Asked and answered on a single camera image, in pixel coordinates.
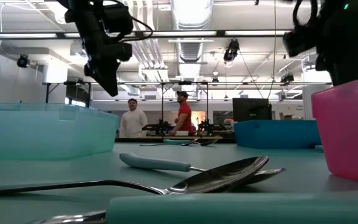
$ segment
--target red shirt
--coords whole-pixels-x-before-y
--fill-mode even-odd
[[[178,131],[189,131],[189,134],[193,133],[194,132],[193,127],[191,125],[191,108],[190,108],[189,104],[184,103],[184,104],[180,105],[178,117],[181,114],[187,114],[187,118],[183,122],[182,126],[180,127],[180,129]]]

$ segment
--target man in red shirt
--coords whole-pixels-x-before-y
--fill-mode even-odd
[[[170,135],[175,135],[177,131],[188,131],[189,135],[193,135],[193,126],[191,125],[191,108],[189,104],[186,102],[189,95],[185,91],[177,91],[178,95],[178,103],[180,105],[178,118],[175,119],[175,123],[177,124],[172,131],[170,131]]]

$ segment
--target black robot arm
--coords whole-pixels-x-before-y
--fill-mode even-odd
[[[111,96],[118,94],[119,61],[132,57],[132,45],[120,42],[134,28],[128,8],[120,2],[104,6],[103,0],[58,0],[68,11],[66,22],[74,22],[88,55],[86,76],[94,78]],[[119,33],[109,37],[107,33]]]
[[[298,22],[296,0],[294,29],[284,35],[290,57],[316,47],[316,70],[328,71],[334,86],[358,79],[358,0],[325,0],[317,15],[317,0],[311,0],[310,20]]]

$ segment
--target man in white shirt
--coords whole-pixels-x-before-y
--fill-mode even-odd
[[[119,129],[120,138],[141,138],[142,128],[147,125],[146,114],[137,109],[137,100],[128,100],[129,111],[121,118]]]

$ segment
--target man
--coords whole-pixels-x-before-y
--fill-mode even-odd
[[[178,118],[175,119],[175,123],[177,124],[172,131],[170,131],[170,135],[175,135],[177,131],[188,131],[189,135],[193,135],[193,127],[191,125],[191,108],[187,103],[187,98],[189,95],[185,91],[177,91],[178,95],[178,103],[180,105]]]
[[[120,138],[141,138],[142,128],[147,125],[146,114],[137,109],[137,100],[128,100],[129,111],[121,118],[119,129]]]

